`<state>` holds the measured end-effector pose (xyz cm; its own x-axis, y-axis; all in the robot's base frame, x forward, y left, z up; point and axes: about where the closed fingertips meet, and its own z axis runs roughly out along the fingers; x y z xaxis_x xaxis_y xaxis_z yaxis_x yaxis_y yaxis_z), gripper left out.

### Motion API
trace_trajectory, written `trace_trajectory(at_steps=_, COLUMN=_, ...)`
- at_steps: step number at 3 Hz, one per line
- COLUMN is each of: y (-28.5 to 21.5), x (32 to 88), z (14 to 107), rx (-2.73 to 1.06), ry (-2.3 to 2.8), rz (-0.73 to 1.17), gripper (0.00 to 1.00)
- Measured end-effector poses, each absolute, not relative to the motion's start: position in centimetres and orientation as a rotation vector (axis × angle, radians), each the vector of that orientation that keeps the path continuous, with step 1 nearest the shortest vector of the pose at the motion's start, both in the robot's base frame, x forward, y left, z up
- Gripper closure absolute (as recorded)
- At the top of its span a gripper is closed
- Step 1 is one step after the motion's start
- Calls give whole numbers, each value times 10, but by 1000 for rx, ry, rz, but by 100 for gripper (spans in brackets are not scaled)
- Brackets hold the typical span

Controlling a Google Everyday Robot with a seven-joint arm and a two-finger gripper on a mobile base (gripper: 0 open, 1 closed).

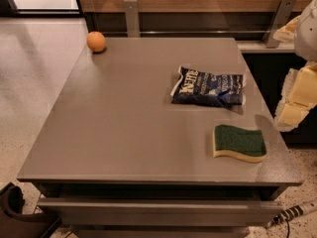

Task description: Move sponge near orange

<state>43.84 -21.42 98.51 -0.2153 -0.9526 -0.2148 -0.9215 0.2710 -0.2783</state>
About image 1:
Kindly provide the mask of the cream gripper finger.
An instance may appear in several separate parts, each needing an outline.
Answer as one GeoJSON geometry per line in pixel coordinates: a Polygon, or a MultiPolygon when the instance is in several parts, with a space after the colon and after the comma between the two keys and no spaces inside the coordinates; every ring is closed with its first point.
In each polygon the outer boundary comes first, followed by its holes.
{"type": "Polygon", "coordinates": [[[290,20],[286,25],[279,28],[274,34],[273,38],[279,42],[284,43],[293,43],[298,35],[297,35],[297,27],[299,25],[299,16],[296,16],[292,20],[290,20]]]}
{"type": "Polygon", "coordinates": [[[291,68],[275,110],[275,128],[280,132],[297,128],[316,105],[317,63],[310,61],[300,70],[291,68]]]}

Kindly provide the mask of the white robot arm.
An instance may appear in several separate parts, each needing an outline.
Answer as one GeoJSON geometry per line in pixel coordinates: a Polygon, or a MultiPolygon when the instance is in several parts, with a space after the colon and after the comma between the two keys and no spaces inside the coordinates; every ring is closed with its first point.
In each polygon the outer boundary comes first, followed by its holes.
{"type": "Polygon", "coordinates": [[[295,53],[306,60],[300,70],[288,71],[274,113],[275,128],[289,132],[317,106],[317,0],[312,0],[300,16],[279,28],[273,37],[294,43],[295,53]]]}

